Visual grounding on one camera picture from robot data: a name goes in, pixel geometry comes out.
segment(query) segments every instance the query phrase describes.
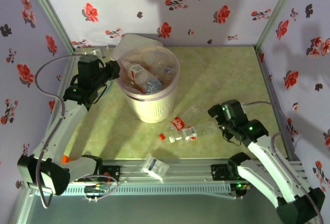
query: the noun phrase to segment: wall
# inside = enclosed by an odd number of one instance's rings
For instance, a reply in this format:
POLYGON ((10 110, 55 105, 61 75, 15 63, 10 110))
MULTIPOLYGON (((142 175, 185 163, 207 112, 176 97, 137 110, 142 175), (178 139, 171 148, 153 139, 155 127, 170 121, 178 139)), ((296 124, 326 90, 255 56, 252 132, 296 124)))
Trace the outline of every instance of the wall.
MULTIPOLYGON (((0 0, 0 223, 8 223, 22 185, 21 154, 31 154, 45 134, 51 98, 35 86, 35 73, 68 52, 37 0, 0 0)), ((65 61, 45 68, 39 84, 57 92, 65 61)))
POLYGON ((262 46, 262 65, 308 180, 326 194, 330 223, 330 26, 325 0, 289 0, 262 46))
POLYGON ((75 46, 116 45, 125 33, 212 46, 255 45, 278 0, 49 1, 75 46))

